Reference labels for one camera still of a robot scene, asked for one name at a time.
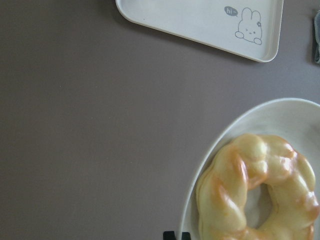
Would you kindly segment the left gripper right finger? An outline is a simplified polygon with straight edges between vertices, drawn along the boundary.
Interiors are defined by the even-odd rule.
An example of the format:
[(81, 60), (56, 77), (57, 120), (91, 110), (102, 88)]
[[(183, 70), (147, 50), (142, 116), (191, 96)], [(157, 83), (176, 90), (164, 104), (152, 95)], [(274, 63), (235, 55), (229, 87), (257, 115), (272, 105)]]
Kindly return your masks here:
[(191, 240), (191, 235), (189, 232), (182, 232), (181, 240)]

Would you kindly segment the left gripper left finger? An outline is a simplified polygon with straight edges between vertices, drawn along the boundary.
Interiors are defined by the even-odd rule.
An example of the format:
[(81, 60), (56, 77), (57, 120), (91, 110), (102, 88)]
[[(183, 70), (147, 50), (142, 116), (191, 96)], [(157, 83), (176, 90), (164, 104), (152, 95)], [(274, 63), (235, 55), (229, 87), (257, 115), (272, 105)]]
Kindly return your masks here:
[(162, 235), (163, 240), (175, 240), (175, 232), (174, 231), (164, 231)]

